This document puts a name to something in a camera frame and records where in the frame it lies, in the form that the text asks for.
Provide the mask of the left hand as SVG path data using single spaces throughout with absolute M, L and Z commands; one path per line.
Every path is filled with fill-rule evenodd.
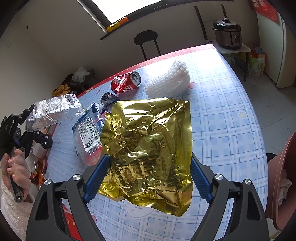
M 4 154 L 1 159 L 1 172 L 4 185 L 12 193 L 10 177 L 16 185 L 20 186 L 23 190 L 23 201 L 33 203 L 33 198 L 29 196 L 31 188 L 30 176 L 31 172 L 25 161 L 25 153 L 20 149 L 15 149 L 14 154 L 10 157 Z

